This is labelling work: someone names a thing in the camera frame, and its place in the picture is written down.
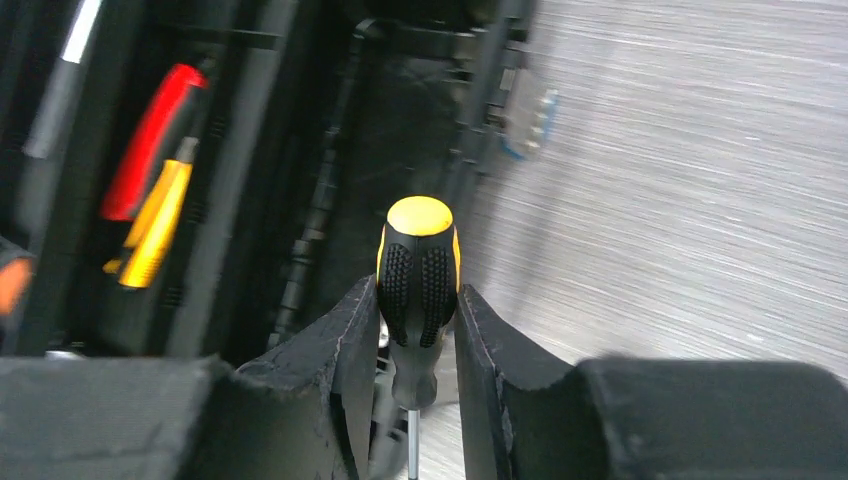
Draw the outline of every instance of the white strip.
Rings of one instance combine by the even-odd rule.
[[[62,350],[49,350],[45,355],[47,360],[84,360],[85,357],[77,355],[73,352],[65,352]]]
[[[91,37],[94,22],[97,20],[102,4],[103,0],[80,2],[74,23],[71,25],[71,33],[65,41],[65,48],[62,49],[62,60],[76,64],[82,61],[82,55],[85,53],[85,47],[88,45],[88,39]]]

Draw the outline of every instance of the screwdriver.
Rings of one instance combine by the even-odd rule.
[[[436,401],[434,370],[460,286],[453,213],[432,197],[406,197],[387,214],[377,252],[377,303],[395,362],[392,396],[408,412],[409,479],[418,479],[420,410]]]

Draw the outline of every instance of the yellow and red tool handle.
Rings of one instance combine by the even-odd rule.
[[[175,65],[147,108],[100,207],[100,216],[129,222],[140,214],[165,161],[174,158],[195,121],[207,86],[203,73]]]

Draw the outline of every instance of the black rubber grip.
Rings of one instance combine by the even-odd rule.
[[[445,328],[456,310],[455,235],[453,226],[423,237],[385,227],[377,301],[397,367],[392,394],[407,410],[426,408],[436,400],[433,371]]]

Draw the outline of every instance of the metal clip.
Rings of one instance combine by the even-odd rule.
[[[506,70],[504,84],[510,94],[501,113],[503,149],[518,160],[534,157],[548,138],[559,92],[527,69]]]

